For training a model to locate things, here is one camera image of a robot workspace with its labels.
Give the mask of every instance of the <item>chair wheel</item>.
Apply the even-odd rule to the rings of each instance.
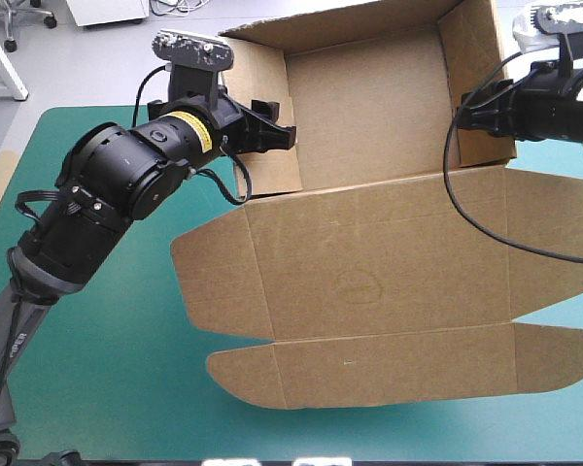
[[[0,466],[11,466],[19,454],[19,442],[9,431],[0,434]]]
[[[4,50],[6,51],[16,51],[17,50],[17,42],[16,41],[4,41]]]
[[[48,29],[54,29],[58,25],[55,17],[46,17],[43,20],[43,23],[48,27]]]

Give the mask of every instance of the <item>black robotic arm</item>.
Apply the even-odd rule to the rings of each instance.
[[[254,101],[248,109],[219,85],[233,64],[223,42],[176,31],[154,39],[171,71],[169,102],[149,105],[150,121],[124,129],[108,122],[86,133],[64,159],[57,191],[28,191],[16,207],[33,227],[8,251],[13,278],[0,294],[0,466],[17,456],[8,431],[15,414],[5,380],[48,310],[82,290],[135,220],[149,216],[190,178],[219,184],[235,204],[250,198],[250,176],[236,154],[288,150],[295,128],[275,124],[278,104]],[[230,156],[248,194],[237,200],[206,168]],[[38,216],[30,204],[50,201]]]

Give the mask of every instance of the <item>robotic arm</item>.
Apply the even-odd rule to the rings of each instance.
[[[0,294],[0,466],[17,456],[9,390],[4,383],[48,310],[64,295],[82,290],[135,220],[149,216],[221,155],[288,150],[295,127],[275,124],[278,104],[253,101],[248,109],[219,85],[233,51],[223,42],[162,30],[155,54],[170,62],[169,102],[149,105],[150,121],[126,130],[108,122],[86,133],[64,159],[57,191],[29,191],[17,209],[34,226],[8,252],[13,278]],[[40,216],[28,205],[51,203]]]
[[[480,224],[458,201],[449,177],[449,149],[456,128],[484,130],[521,141],[556,139],[583,143],[583,1],[529,4],[514,21],[521,51],[501,62],[491,75],[463,96],[445,141],[443,175],[458,213],[485,235],[518,250],[583,264],[583,257],[543,250],[503,237]],[[511,60],[524,53],[559,47],[559,60],[537,61],[514,82],[494,82]]]

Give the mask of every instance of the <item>screw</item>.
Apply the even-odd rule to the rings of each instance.
[[[164,133],[157,129],[149,133],[149,135],[152,137],[154,141],[158,141],[159,143],[165,143],[166,140],[168,139]]]

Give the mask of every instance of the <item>black cable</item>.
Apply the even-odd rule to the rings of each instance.
[[[492,104],[493,102],[495,102],[497,99],[501,98],[503,95],[505,95],[508,92],[511,92],[512,90],[514,90],[516,87],[528,82],[531,78],[533,78],[535,75],[537,75],[537,73],[540,71],[539,68],[531,71],[528,75],[526,75],[524,78],[522,78],[521,80],[510,84],[508,87],[506,87],[505,89],[500,90],[499,92],[497,92],[495,95],[493,95],[492,97],[489,97],[488,99],[472,105],[472,106],[468,106],[467,108],[469,110],[478,110],[481,109],[483,107],[486,107],[489,104]]]
[[[514,53],[513,55],[507,57],[506,59],[504,59],[496,68],[495,70],[493,70],[493,72],[486,78],[486,80],[484,80],[480,85],[478,85],[475,90],[473,90],[470,94],[468,94],[468,96],[464,99],[462,105],[458,108],[458,111],[456,112],[456,115],[454,116],[454,118],[452,119],[451,125],[449,127],[449,132],[447,133],[447,139],[445,140],[445,149],[443,151],[443,180],[445,182],[445,187],[447,188],[447,194],[449,194],[449,199],[451,200],[451,203],[453,204],[454,208],[456,209],[456,211],[458,211],[458,213],[468,222],[470,223],[472,226],[474,226],[475,228],[477,228],[479,231],[481,231],[482,233],[484,233],[485,235],[493,238],[495,241],[498,241],[504,245],[507,245],[511,248],[515,248],[517,250],[524,250],[526,252],[531,252],[533,254],[537,254],[537,255],[542,255],[544,257],[550,257],[552,259],[558,259],[558,260],[563,260],[566,262],[573,262],[576,264],[583,264],[583,257],[578,257],[578,256],[574,256],[574,255],[568,255],[568,254],[561,254],[558,252],[553,252],[550,250],[542,250],[540,248],[534,248],[531,246],[527,246],[527,245],[523,245],[521,243],[518,243],[512,239],[509,238],[505,238],[503,236],[498,235],[498,233],[495,233],[494,231],[492,231],[491,229],[487,228],[486,226],[482,225],[481,223],[479,223],[477,220],[475,220],[472,216],[470,216],[462,207],[462,205],[460,204],[460,202],[458,201],[458,198],[456,197],[456,194],[454,193],[454,188],[451,185],[451,180],[449,178],[449,150],[451,148],[451,141],[453,139],[454,133],[456,131],[456,129],[458,128],[458,123],[460,122],[460,119],[462,118],[463,112],[464,110],[468,107],[468,105],[471,103],[471,101],[475,98],[475,96],[484,88],[486,88],[495,78],[495,76],[503,69],[503,67],[508,64],[510,61],[515,60],[516,58],[518,58],[519,56],[521,56],[522,53],[518,52],[518,53]]]
[[[16,288],[15,294],[17,297],[16,304],[13,307],[13,313],[11,315],[11,324],[9,325],[9,334],[7,336],[7,341],[4,347],[4,353],[2,355],[2,360],[0,361],[0,395],[2,394],[2,388],[4,387],[7,381],[7,372],[9,369],[9,359],[11,358],[11,347],[13,346],[16,334],[17,334],[17,324],[19,322],[19,312],[21,310],[21,301],[22,301],[22,289],[21,289],[21,281],[17,274],[17,270],[15,269],[13,259],[12,259],[13,249],[10,249],[7,252],[7,261],[9,262],[9,267],[13,272],[13,282]]]
[[[41,219],[39,216],[28,207],[28,202],[51,202],[59,201],[62,199],[62,194],[60,191],[44,191],[44,190],[34,190],[34,191],[24,191],[17,195],[16,209],[23,216],[27,216],[35,221],[37,225],[41,224]]]
[[[134,104],[134,113],[132,114],[132,128],[136,126],[136,120],[138,119],[138,107],[140,106],[140,98],[143,96],[143,90],[145,89],[145,85],[147,85],[147,83],[153,76],[155,76],[160,71],[164,71],[165,69],[166,65],[158,66],[153,71],[151,71],[149,75],[147,75],[138,86],[138,92],[136,92],[136,103]]]
[[[228,187],[226,187],[223,180],[221,180],[217,173],[211,168],[202,168],[201,170],[198,170],[196,172],[196,175],[200,177],[209,178],[214,183],[216,183],[218,189],[220,190],[221,194],[223,195],[224,199],[226,199],[227,202],[233,204],[234,206],[242,206],[249,202],[253,197],[253,181],[251,180],[251,174],[249,173],[249,170],[246,168],[246,165],[244,165],[244,162],[242,162],[242,160],[240,160],[240,158],[237,155],[235,155],[234,153],[226,153],[225,155],[228,156],[231,160],[233,160],[235,165],[237,165],[237,167],[240,169],[240,172],[242,172],[242,176],[244,177],[244,181],[246,183],[246,195],[244,197],[237,198],[233,194],[231,194],[231,191],[229,190]]]

